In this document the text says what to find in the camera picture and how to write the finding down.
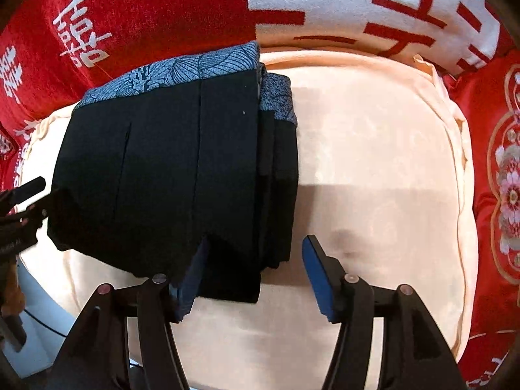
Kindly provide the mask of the person's left hand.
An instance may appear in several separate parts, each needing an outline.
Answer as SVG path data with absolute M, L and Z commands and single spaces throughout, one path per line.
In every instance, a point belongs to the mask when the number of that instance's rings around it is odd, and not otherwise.
M 26 298 L 19 285 L 17 264 L 11 263 L 6 273 L 4 304 L 1 305 L 4 318 L 17 316 L 26 308 Z

